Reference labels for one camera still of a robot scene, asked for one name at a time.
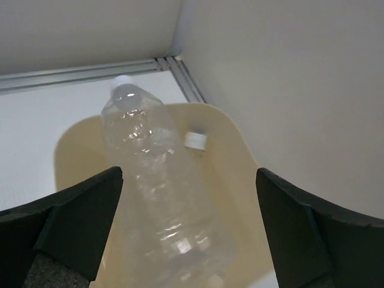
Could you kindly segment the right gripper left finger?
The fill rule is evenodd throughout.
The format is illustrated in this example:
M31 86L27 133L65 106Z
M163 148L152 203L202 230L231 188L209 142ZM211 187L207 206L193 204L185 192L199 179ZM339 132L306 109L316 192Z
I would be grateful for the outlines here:
M89 287L123 185L120 167L1 211L1 287Z

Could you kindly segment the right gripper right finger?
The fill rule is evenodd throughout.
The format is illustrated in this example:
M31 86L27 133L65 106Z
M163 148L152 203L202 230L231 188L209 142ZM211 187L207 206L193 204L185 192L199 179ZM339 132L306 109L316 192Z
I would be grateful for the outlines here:
M279 287L383 287L383 220L256 173Z

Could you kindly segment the clear bottle white cap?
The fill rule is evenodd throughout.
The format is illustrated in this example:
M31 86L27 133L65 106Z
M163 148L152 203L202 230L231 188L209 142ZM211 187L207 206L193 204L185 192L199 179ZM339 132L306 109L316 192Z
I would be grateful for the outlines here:
M108 158L123 172L116 217L140 283L223 269L232 239L168 108L132 77L118 76L101 116Z

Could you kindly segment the clear bottle diagonal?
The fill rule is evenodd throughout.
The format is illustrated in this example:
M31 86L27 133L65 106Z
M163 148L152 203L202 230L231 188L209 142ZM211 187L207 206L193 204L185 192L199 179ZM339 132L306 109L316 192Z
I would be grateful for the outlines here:
M207 144L207 136L205 134L187 132L185 135L184 146L186 148L205 151Z

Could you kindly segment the beige plastic bin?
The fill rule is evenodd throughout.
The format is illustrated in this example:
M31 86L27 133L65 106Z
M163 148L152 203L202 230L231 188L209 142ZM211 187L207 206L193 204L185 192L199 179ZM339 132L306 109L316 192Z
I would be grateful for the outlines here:
M233 233L235 249L226 268L172 287L277 287L256 192L257 163L233 121L220 109L201 103L170 104L168 110L179 132L207 134L205 152L192 151L212 200L226 227ZM100 116L71 126L55 148L55 182L63 190L106 170Z

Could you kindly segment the aluminium frame rail back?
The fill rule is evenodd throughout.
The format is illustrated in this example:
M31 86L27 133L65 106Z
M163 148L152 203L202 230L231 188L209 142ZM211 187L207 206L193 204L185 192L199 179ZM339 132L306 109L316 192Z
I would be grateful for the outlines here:
M1 76L1 93L65 83L108 79L121 74L137 75L180 67L178 57L160 57L111 64L88 65L57 70L33 71Z

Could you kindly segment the aluminium frame rail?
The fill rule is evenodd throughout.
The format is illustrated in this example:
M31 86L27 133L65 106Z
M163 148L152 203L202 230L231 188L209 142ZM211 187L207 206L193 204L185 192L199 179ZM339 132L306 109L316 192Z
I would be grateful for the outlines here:
M170 71L189 103L206 103L180 56L155 58L158 69Z
M65 83L108 79L121 74L137 75L180 67L178 57L160 57L111 64L88 65L57 70L33 71L1 76L1 93Z

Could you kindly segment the aluminium frame rail left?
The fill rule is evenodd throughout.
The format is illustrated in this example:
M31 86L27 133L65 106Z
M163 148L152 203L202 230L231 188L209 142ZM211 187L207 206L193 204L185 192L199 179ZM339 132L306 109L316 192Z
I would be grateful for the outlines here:
M155 58L158 69L170 71L189 103L206 103L180 56Z

